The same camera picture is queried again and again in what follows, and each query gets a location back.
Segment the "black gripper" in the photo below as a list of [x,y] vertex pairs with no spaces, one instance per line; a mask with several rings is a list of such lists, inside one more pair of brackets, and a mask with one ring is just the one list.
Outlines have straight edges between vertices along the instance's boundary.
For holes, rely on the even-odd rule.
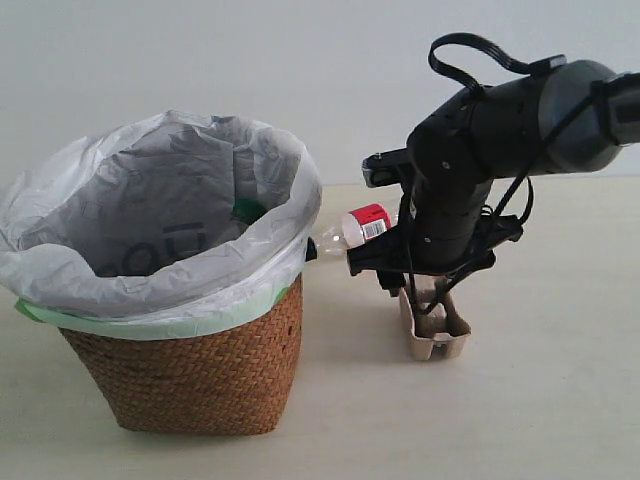
[[516,215],[494,219],[491,214],[482,214],[470,231],[453,238],[438,238],[431,233],[410,241],[408,228],[392,227],[348,250],[348,270],[351,276],[378,271],[380,287],[396,298],[406,286],[405,275],[460,280],[492,268],[496,263],[494,250],[505,242],[517,242],[523,233]]

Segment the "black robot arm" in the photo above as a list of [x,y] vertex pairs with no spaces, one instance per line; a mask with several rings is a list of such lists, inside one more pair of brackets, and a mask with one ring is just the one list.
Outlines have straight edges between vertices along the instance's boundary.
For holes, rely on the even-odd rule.
[[498,179],[591,173],[639,140],[639,77],[579,60],[479,93],[461,90],[419,123],[402,149],[362,163],[371,188],[399,185],[398,223],[349,250],[352,275],[396,294],[410,275],[458,283],[517,241],[525,215],[486,203]]

